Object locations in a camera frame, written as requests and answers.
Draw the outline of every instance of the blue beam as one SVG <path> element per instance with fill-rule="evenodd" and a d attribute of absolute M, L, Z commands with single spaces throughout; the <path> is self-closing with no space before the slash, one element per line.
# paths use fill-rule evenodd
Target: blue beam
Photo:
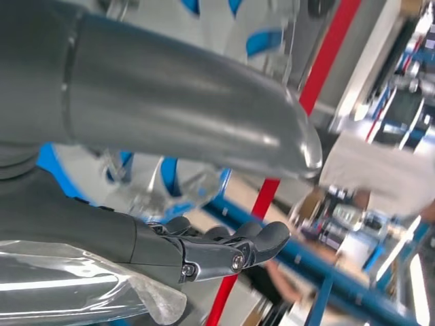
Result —
<path fill-rule="evenodd" d="M 233 229 L 248 221 L 256 220 L 255 217 L 223 196 L 215 198 L 204 209 Z M 332 303 L 339 304 L 347 313 L 369 321 L 371 325 L 418 325 L 412 313 L 407 310 L 397 311 L 395 305 L 382 293 L 368 289 L 353 278 L 336 270 L 300 242 L 290 239 L 278 258 L 317 288 L 322 287 L 327 277 L 331 277 L 334 284 L 330 294 Z"/>
<path fill-rule="evenodd" d="M 319 326 L 323 317 L 323 312 L 326 309 L 329 294 L 332 290 L 332 277 L 328 277 L 323 281 L 320 290 L 317 293 L 316 301 L 311 307 L 308 317 L 305 321 L 304 326 Z"/>

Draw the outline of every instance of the gray pipe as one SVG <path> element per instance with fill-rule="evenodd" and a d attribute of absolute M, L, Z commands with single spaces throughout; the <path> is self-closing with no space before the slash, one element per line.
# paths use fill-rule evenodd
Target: gray pipe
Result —
<path fill-rule="evenodd" d="M 0 141 L 82 143 L 315 175 L 288 89 L 221 56 L 56 1 L 0 3 Z"/>

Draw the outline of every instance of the gray robotic arm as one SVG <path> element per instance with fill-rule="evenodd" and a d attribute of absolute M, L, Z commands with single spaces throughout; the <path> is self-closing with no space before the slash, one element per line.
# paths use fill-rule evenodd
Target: gray robotic arm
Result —
<path fill-rule="evenodd" d="M 312 177 L 322 162 L 315 129 L 274 80 L 79 6 L 0 2 L 0 69 L 0 145 L 28 157 L 52 141 L 270 177 Z"/>
<path fill-rule="evenodd" d="M 316 131 L 288 90 L 242 65 L 49 0 L 0 1 L 0 240 L 63 242 L 177 287 L 276 255 L 282 223 L 186 236 L 66 198 L 39 146 L 80 143 L 288 177 L 315 175 Z M 210 258 L 210 252 L 216 252 Z"/>

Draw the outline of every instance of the white cloth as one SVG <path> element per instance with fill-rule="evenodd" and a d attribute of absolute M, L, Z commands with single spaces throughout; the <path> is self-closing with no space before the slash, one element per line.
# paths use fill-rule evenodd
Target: white cloth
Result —
<path fill-rule="evenodd" d="M 407 150 L 368 144 L 343 132 L 326 159 L 319 184 L 369 189 L 369 209 L 404 216 L 435 198 L 435 165 Z"/>

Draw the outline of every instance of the screw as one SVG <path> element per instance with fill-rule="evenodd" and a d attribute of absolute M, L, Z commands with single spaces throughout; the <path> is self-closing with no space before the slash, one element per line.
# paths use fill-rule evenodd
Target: screw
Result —
<path fill-rule="evenodd" d="M 244 264 L 243 256 L 235 255 L 233 258 L 233 265 L 231 266 L 231 268 L 233 268 L 233 270 L 235 272 L 239 272 L 243 267 L 243 264 Z"/>
<path fill-rule="evenodd" d="M 195 273 L 195 267 L 192 266 L 192 265 L 184 265 L 181 268 L 181 274 L 184 275 L 184 276 L 192 276 Z"/>

